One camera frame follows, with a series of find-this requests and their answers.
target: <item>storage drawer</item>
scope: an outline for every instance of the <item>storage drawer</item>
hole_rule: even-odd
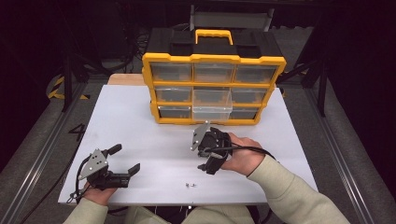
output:
[[[224,121],[230,117],[232,110],[233,102],[230,91],[192,91],[193,120]]]
[[[260,104],[266,92],[265,88],[231,88],[234,103]]]
[[[191,108],[189,106],[158,106],[160,118],[163,119],[189,119]]]
[[[234,107],[230,119],[254,119],[258,111],[256,107]]]
[[[270,83],[277,66],[238,64],[234,82]]]
[[[195,63],[194,81],[231,82],[233,68],[233,64],[230,63]]]
[[[192,87],[156,86],[158,102],[190,102]]]
[[[191,81],[191,63],[150,63],[154,81]]]

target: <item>metal rail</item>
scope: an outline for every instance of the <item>metal rail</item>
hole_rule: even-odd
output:
[[[21,213],[22,208],[24,207],[27,199],[29,198],[38,178],[41,176],[47,161],[50,158],[50,155],[53,149],[58,142],[59,135],[64,128],[68,118],[70,117],[71,112],[75,108],[77,104],[78,97],[82,94],[86,87],[86,83],[78,83],[73,94],[73,100],[71,105],[64,111],[59,118],[57,119],[53,129],[51,130],[49,137],[42,147],[40,153],[35,160],[32,168],[29,170],[27,176],[25,177],[23,183],[21,184],[20,189],[18,190],[17,195],[15,196],[14,200],[12,201],[11,205],[9,206],[6,214],[4,215],[3,219],[0,223],[4,224],[11,224],[15,223],[18,215]]]
[[[346,192],[349,195],[350,201],[352,201],[359,220],[361,223],[374,223],[370,211],[368,210],[366,203],[361,196],[361,192],[359,191],[355,179],[353,178],[352,173],[350,173],[347,163],[344,160],[344,156],[342,155],[341,150],[332,134],[329,123],[327,122],[326,118],[323,118],[320,115],[320,112],[318,111],[318,107],[316,105],[318,100],[314,91],[312,89],[305,89],[305,94],[308,98],[309,104],[315,111],[315,115],[318,119],[321,129],[325,133],[326,139],[331,148],[332,159],[339,175],[341,176],[341,179],[343,180]]]

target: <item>carrying handle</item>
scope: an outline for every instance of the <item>carrying handle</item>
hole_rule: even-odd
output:
[[[228,30],[196,30],[195,31],[195,44],[198,44],[198,37],[228,37],[230,45],[233,44],[233,39],[231,38],[231,32]]]

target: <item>yellow storage organizer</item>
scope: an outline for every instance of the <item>yellow storage organizer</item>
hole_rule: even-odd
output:
[[[257,124],[286,66],[258,30],[155,28],[142,61],[151,114],[171,124]]]

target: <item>person's right hand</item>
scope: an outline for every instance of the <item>person's right hand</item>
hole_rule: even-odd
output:
[[[246,137],[237,137],[233,133],[228,133],[231,142],[242,147],[261,147],[260,143]],[[221,166],[223,170],[236,171],[241,175],[250,175],[260,165],[265,155],[249,149],[233,150],[233,156]]]
[[[107,206],[108,199],[110,199],[111,195],[116,192],[117,189],[94,189],[90,188],[90,183],[85,183],[84,188],[87,188],[83,197],[94,202],[101,204],[103,206]]]

